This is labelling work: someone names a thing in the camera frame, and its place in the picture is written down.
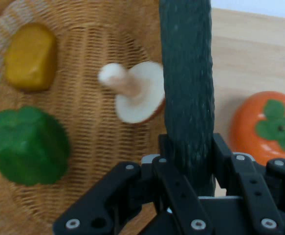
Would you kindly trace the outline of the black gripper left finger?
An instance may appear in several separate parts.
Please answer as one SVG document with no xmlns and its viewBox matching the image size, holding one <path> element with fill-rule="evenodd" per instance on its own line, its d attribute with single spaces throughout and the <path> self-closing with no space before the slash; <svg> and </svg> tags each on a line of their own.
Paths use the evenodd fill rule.
<svg viewBox="0 0 285 235">
<path fill-rule="evenodd" d="M 141 164 L 121 162 L 71 205 L 53 224 L 56 235 L 117 235 L 142 206 L 156 216 L 143 235 L 211 235 L 214 226 L 188 180 L 171 160 L 173 144 L 158 138 L 160 153 Z"/>
</svg>

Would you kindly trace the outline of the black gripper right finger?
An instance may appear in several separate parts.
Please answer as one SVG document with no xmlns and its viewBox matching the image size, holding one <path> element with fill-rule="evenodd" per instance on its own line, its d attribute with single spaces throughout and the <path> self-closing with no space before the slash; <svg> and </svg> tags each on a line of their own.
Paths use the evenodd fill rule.
<svg viewBox="0 0 285 235">
<path fill-rule="evenodd" d="M 285 159 L 261 165 L 246 153 L 233 153 L 213 134 L 214 175 L 227 196 L 241 199 L 250 235 L 285 235 Z"/>
</svg>

